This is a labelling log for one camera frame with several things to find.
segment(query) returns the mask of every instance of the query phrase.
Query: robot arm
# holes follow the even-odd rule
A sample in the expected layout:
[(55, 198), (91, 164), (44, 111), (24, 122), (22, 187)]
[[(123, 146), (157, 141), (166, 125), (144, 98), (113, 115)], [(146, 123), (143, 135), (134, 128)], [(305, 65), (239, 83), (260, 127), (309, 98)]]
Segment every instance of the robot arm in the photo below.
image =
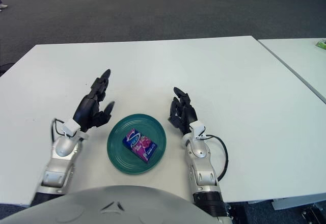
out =
[(180, 102), (176, 97), (173, 98), (169, 121), (184, 134), (182, 144), (186, 147), (194, 203), (211, 216), (223, 220), (223, 223), (232, 223), (223, 202), (218, 178), (210, 162), (210, 149), (204, 142), (205, 139), (211, 138), (211, 135), (206, 136), (206, 127), (198, 121), (196, 111), (190, 105), (189, 95), (178, 88), (174, 88), (174, 92)]
[[(110, 73), (110, 70), (106, 70), (100, 78), (96, 78), (90, 93), (82, 99), (72, 119), (65, 123), (58, 119), (53, 120), (51, 159), (32, 206), (67, 193), (74, 172), (74, 161), (82, 149), (82, 141), (88, 139), (87, 130), (104, 125), (111, 118), (114, 102), (109, 103), (104, 111), (99, 111), (99, 103), (105, 98)], [(63, 133), (58, 132), (57, 121), (63, 123)], [(54, 125), (60, 135), (56, 140)]]

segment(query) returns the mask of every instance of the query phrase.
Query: black cable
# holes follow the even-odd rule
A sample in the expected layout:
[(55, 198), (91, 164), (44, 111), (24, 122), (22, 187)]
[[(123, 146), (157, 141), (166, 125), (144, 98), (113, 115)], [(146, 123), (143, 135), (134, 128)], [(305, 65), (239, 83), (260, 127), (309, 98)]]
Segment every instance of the black cable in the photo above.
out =
[(198, 135), (198, 136), (201, 136), (206, 130), (206, 127), (204, 126), (204, 130)]
[(53, 126), (54, 126), (57, 134), (59, 134), (61, 136), (64, 136), (64, 134), (58, 132), (58, 129), (57, 129), (57, 121), (61, 122), (62, 124), (64, 123), (62, 120), (59, 120), (57, 118), (54, 118), (52, 120), (52, 125), (51, 125), (51, 139), (52, 139), (52, 144), (55, 142), (55, 132), (53, 130)]
[(224, 149), (224, 152), (225, 152), (225, 164), (224, 164), (224, 169), (223, 169), (222, 173), (218, 177), (218, 181), (221, 181), (221, 179), (223, 178), (223, 176), (226, 173), (226, 170), (228, 169), (228, 164), (229, 164), (228, 150), (226, 149), (226, 146), (225, 146), (224, 142), (222, 141), (222, 139), (220, 139), (218, 136), (214, 136), (214, 135), (206, 135), (206, 136), (208, 136), (208, 138), (201, 139), (201, 140), (207, 140), (207, 139), (211, 139), (211, 138), (216, 138), (217, 140), (220, 141), (220, 143), (223, 146), (223, 149)]
[(74, 135), (72, 135), (72, 136), (70, 136), (70, 135), (68, 135), (68, 134), (66, 134), (65, 136), (67, 136), (67, 137), (69, 137), (69, 138), (72, 138), (72, 137), (74, 137), (74, 136), (76, 135), (76, 133), (77, 133), (77, 131), (75, 131)]

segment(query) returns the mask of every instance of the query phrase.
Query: candy box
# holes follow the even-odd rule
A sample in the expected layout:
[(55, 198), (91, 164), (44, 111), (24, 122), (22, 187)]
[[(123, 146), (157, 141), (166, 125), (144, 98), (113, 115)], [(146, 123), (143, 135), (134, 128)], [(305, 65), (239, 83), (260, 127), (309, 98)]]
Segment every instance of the candy box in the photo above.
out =
[(123, 139), (123, 144), (146, 163), (153, 155), (157, 144), (134, 128)]

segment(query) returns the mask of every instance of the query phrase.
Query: green object on table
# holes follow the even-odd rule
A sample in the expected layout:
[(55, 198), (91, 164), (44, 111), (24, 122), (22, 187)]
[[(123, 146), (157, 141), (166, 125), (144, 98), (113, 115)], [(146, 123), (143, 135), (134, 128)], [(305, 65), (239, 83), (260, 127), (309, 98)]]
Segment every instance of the green object on table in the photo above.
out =
[[(122, 140), (133, 128), (157, 144), (148, 163), (138, 158), (122, 143)], [(107, 139), (107, 154), (118, 170), (135, 175), (149, 171), (156, 166), (164, 155), (166, 144), (167, 138), (164, 129), (156, 119), (144, 114), (135, 114), (123, 118), (113, 127)]]
[(317, 42), (316, 46), (326, 50), (326, 40)]

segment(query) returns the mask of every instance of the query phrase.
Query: gray carpet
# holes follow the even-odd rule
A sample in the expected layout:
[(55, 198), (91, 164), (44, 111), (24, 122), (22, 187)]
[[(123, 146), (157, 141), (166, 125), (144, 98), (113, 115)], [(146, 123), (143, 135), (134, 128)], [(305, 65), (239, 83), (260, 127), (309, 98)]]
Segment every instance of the gray carpet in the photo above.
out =
[(36, 44), (326, 36), (326, 0), (3, 0), (0, 63)]

